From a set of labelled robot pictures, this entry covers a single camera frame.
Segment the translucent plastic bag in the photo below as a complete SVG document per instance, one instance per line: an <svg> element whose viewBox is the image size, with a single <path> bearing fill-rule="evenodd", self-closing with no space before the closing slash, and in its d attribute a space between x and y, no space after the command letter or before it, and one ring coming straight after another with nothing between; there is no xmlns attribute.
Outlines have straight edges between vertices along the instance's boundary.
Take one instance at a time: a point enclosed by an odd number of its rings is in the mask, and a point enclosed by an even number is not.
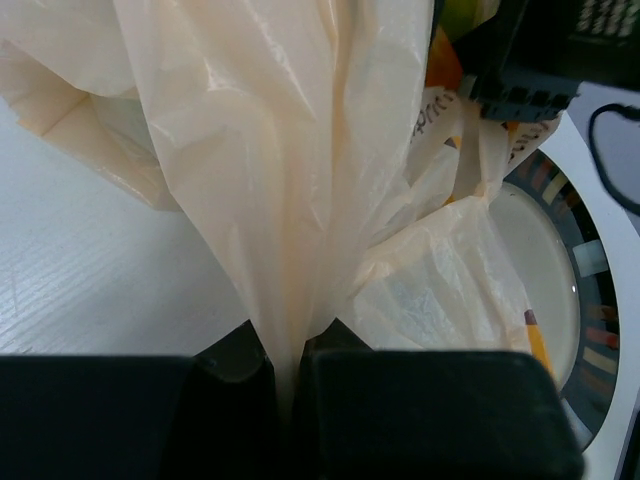
<svg viewBox="0 0 640 480"><path fill-rule="evenodd" d="M537 327L527 325L531 306L488 204L510 161L521 161L522 151L546 138L532 137L522 149L521 135L552 129L530 125L510 134L506 125L481 120L479 107L453 92L425 91L398 181L406 189L396 187L400 193L386 202L398 211L387 212L392 219L383 231L397 233L367 251L353 303L341 315L365 342L374 348L522 351L535 343L533 353L550 366L541 337L531 331ZM410 184L415 165L433 180L427 188Z"/></svg>
<svg viewBox="0 0 640 480"><path fill-rule="evenodd" d="M0 96L45 142L150 206L179 210L110 0L2 2Z"/></svg>
<svg viewBox="0 0 640 480"><path fill-rule="evenodd" d="M3 5L5 20L18 3ZM281 385L291 384L304 341L337 315L379 348L528 350L528 301L487 206L531 132L480 120L443 88L423 97L432 2L107 3L58 11L58 2L27 0L5 38L29 68L55 72L71 112L81 105L87 122L87 111L100 119L111 148L136 166L157 156ZM74 46L69 39L91 37L77 24L100 12L100 38ZM77 62L30 39L24 28L34 24L66 29ZM11 62L10 74L32 79ZM19 113L39 102L40 84L27 84L9 96ZM51 141L69 116L32 129ZM37 115L21 117L30 128L24 119Z"/></svg>

